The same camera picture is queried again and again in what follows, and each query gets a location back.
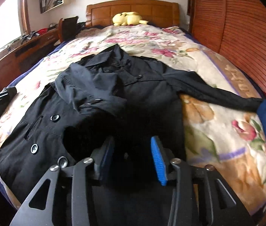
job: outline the wooden louvered door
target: wooden louvered door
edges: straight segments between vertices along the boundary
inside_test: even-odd
[[[266,92],[266,8],[260,0],[193,0],[191,32]]]

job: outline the black jacket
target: black jacket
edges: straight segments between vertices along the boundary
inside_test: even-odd
[[[51,165],[74,165],[111,134],[115,152],[127,152],[137,174],[154,170],[154,135],[185,159],[178,92],[245,111],[256,111],[262,101],[210,87],[195,72],[129,56],[114,45],[71,64],[45,87],[0,148],[0,176],[23,202]]]

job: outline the stuffed animal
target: stuffed animal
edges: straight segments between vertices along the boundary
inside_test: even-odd
[[[138,25],[144,24],[146,25],[148,21],[142,20],[141,16],[137,12],[124,12],[116,14],[112,22],[115,26],[120,25]]]

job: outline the wooden chair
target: wooden chair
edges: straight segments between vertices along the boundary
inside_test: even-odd
[[[76,26],[77,22],[78,22],[78,16],[67,19],[60,19],[58,25],[58,35],[61,43],[63,41],[75,37],[77,31],[77,26]]]

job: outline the metal screw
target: metal screw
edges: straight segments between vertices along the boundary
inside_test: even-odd
[[[206,165],[204,168],[208,171],[214,171],[215,170],[215,167],[213,165],[210,165],[210,164]]]
[[[171,162],[172,162],[173,164],[180,164],[180,163],[181,163],[181,160],[180,160],[179,158],[173,158],[173,159],[171,160]]]
[[[58,165],[52,165],[51,167],[50,167],[50,170],[52,171],[52,172],[55,172],[55,171],[57,171],[59,169],[59,166]]]
[[[85,164],[89,164],[89,163],[92,163],[92,162],[93,162],[93,159],[90,158],[90,157],[87,157],[87,158],[84,159],[83,162],[84,162]]]

